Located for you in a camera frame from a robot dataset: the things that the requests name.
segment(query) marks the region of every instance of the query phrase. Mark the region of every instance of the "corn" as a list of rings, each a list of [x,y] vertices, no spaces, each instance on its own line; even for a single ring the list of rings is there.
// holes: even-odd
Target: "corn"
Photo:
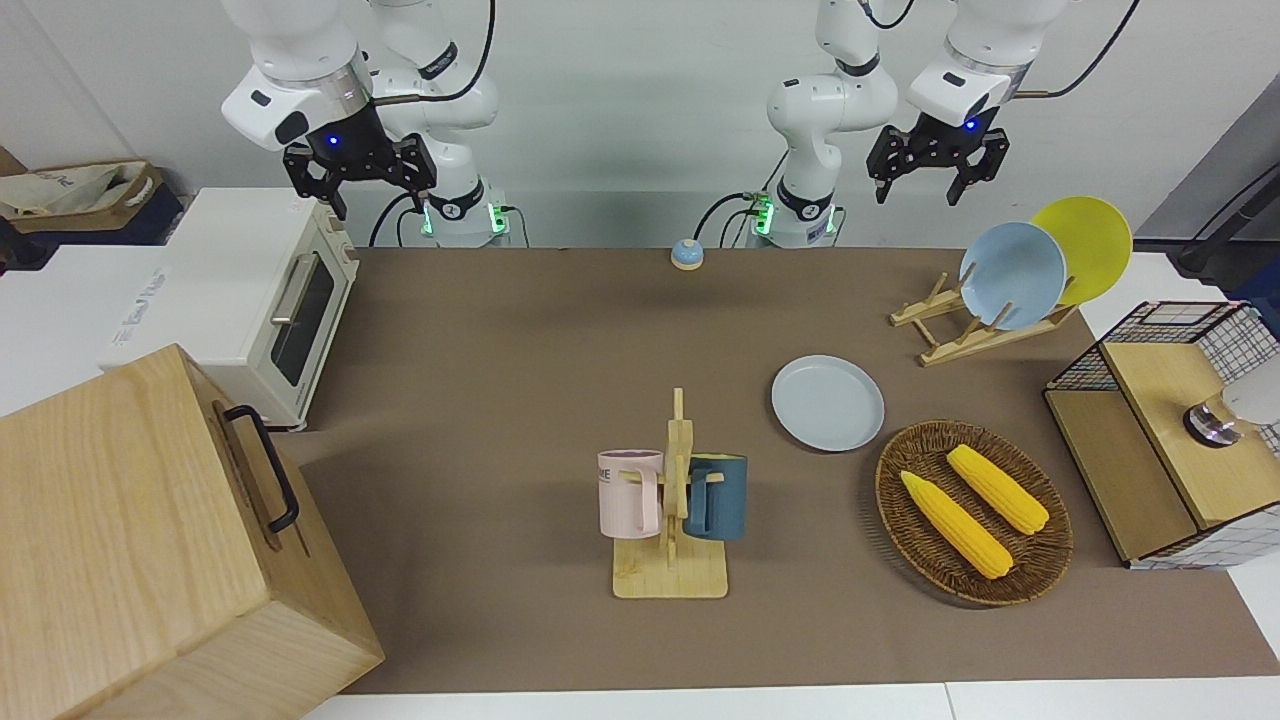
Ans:
[[[1048,510],[1018,484],[1018,480],[1010,478],[980,452],[968,445],[960,445],[947,454],[947,462],[987,501],[987,505],[1009,520],[1015,530],[1030,536],[1044,529],[1044,523],[1048,523]]]
[[[906,470],[902,470],[901,475],[902,484],[906,486],[906,492],[911,493],[915,506],[924,512],[951,547],[960,551],[960,555],[982,573],[983,578],[995,580],[1009,574],[1014,566],[1014,556],[1000,544],[1000,541],[991,537],[987,528],[978,524],[973,515],[965,512],[964,507],[956,505],[956,501],[938,486]]]

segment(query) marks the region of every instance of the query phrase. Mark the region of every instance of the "mug handle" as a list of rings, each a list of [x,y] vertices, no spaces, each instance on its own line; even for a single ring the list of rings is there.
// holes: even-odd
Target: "mug handle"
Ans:
[[[640,532],[658,532],[658,473],[641,468],[640,470]]]
[[[707,534],[707,475],[705,468],[689,471],[689,530]]]

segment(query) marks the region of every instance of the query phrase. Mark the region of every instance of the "wooden mug tree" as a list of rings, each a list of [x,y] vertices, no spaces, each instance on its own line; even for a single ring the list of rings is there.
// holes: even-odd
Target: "wooden mug tree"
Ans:
[[[685,391],[675,388],[673,416],[667,420],[662,530],[641,539],[613,541],[613,594],[625,598],[718,598],[728,594],[724,543],[685,534],[689,518],[689,460],[694,454],[694,421],[685,418]],[[623,473],[639,480],[639,473]],[[707,482],[723,480],[712,473]]]

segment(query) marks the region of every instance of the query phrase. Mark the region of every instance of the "white wall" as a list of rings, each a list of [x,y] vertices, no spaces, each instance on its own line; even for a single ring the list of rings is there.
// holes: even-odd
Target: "white wall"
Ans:
[[[486,3],[442,3],[475,58]],[[1025,87],[1075,77],[1126,5],[1070,4]],[[278,158],[220,119],[248,55],[216,0],[4,6],[0,143],[19,158],[42,164],[128,149],[191,187],[284,184]],[[490,68],[503,105],[498,122],[475,133],[483,168],[529,208],[535,242],[669,243],[710,199],[758,187],[773,167],[783,145],[764,115],[772,85],[831,68],[813,41],[815,8],[815,0],[500,0]],[[948,1],[919,0],[908,22],[884,33],[883,61],[901,85],[937,50],[952,13]],[[365,4],[349,0],[347,14],[375,63],[385,59]],[[1080,90],[1001,111],[1012,138],[1001,177],[959,208],[943,200],[942,170],[901,179],[877,206],[863,165],[874,133],[845,136],[837,141],[840,201],[851,217],[844,242],[965,245],[1073,193],[1115,201],[1138,227],[1275,77],[1276,27],[1280,4],[1266,0],[1148,0]],[[14,40],[40,45],[42,35],[45,53],[13,50]],[[45,81],[50,64],[61,64],[64,82]],[[895,123],[913,119],[904,106]],[[347,195],[360,232],[392,192]]]

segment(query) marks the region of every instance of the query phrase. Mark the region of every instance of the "pink mug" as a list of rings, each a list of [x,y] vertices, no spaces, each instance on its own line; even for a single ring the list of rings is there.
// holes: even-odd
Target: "pink mug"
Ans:
[[[649,538],[659,532],[662,501],[657,450],[605,450],[596,456],[600,489],[600,533],[611,538]]]

